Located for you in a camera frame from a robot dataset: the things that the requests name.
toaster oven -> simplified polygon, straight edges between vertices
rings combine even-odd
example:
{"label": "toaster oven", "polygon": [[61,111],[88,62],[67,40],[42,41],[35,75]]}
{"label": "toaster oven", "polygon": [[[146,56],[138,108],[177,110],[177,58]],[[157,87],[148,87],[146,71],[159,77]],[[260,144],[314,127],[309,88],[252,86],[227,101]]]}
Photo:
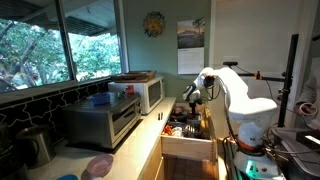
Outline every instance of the toaster oven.
{"label": "toaster oven", "polygon": [[62,109],[70,145],[114,149],[141,117],[138,94],[109,92],[110,102],[85,100]]}

light green wall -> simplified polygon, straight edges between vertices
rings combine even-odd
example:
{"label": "light green wall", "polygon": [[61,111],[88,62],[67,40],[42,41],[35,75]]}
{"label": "light green wall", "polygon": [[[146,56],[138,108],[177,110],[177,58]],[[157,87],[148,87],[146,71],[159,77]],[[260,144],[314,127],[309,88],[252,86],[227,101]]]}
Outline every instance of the light green wall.
{"label": "light green wall", "polygon": [[[129,69],[156,70],[164,75],[166,96],[183,102],[182,93],[198,74],[178,74],[177,22],[205,18],[205,66],[208,65],[211,0],[124,0]],[[165,16],[164,33],[156,38],[144,34],[143,19],[152,11]]]}
{"label": "light green wall", "polygon": [[[314,21],[312,37],[315,37],[318,34],[320,34],[320,3],[318,3],[317,14],[316,14],[316,18]],[[310,76],[313,58],[320,57],[319,49],[320,49],[320,40],[310,42],[309,55],[308,55],[308,60],[307,60],[307,64],[306,64],[303,82],[306,82]]]}

pink plate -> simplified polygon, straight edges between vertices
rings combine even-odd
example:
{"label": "pink plate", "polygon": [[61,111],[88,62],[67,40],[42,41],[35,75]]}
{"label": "pink plate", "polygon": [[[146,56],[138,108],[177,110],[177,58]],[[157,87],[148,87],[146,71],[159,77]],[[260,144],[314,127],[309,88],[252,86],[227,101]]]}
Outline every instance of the pink plate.
{"label": "pink plate", "polygon": [[113,157],[109,154],[103,154],[93,158],[87,165],[87,171],[96,177],[104,177],[112,167]]}

microwave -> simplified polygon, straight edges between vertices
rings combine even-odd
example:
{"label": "microwave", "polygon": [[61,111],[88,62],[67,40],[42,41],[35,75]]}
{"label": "microwave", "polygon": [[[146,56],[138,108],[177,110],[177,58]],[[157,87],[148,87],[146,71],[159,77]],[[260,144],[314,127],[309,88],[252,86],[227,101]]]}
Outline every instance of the microwave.
{"label": "microwave", "polygon": [[147,82],[110,82],[109,91],[124,92],[129,85],[133,85],[135,93],[140,95],[141,115],[148,115],[164,98],[163,76],[156,76]]}

window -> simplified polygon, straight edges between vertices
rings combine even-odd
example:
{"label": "window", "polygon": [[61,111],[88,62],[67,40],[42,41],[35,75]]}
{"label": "window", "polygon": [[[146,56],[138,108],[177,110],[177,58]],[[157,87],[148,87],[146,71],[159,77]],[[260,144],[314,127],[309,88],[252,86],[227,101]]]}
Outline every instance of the window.
{"label": "window", "polygon": [[0,93],[123,69],[113,0],[1,0],[0,9]]}

